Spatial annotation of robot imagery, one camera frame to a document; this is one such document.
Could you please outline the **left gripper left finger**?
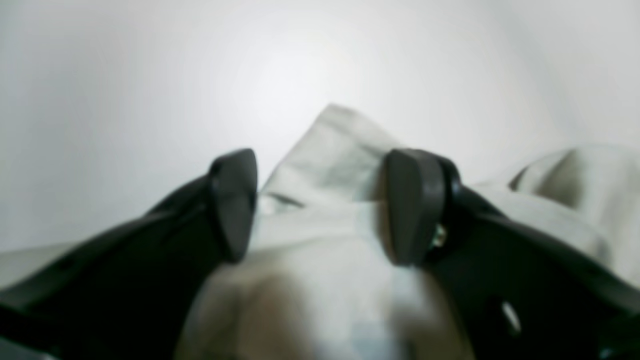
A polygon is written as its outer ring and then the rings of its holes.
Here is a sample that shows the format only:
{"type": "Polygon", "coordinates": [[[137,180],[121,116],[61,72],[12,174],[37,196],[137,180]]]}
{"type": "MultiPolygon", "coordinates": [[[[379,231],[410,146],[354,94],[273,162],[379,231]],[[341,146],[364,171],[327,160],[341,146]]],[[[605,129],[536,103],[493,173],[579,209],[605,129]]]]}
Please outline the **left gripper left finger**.
{"type": "Polygon", "coordinates": [[[3,360],[170,360],[208,276],[249,248],[258,162],[214,160],[148,212],[78,244],[1,255],[3,360]]]}

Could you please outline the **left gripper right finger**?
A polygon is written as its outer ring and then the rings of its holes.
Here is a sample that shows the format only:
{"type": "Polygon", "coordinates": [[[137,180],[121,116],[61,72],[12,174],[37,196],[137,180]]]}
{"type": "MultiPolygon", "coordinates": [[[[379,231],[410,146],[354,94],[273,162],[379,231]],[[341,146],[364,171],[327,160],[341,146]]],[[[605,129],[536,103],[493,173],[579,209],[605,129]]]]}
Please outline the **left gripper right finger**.
{"type": "Polygon", "coordinates": [[[395,261],[430,272],[478,360],[637,360],[639,290],[463,185],[419,149],[384,157],[395,261]]]}

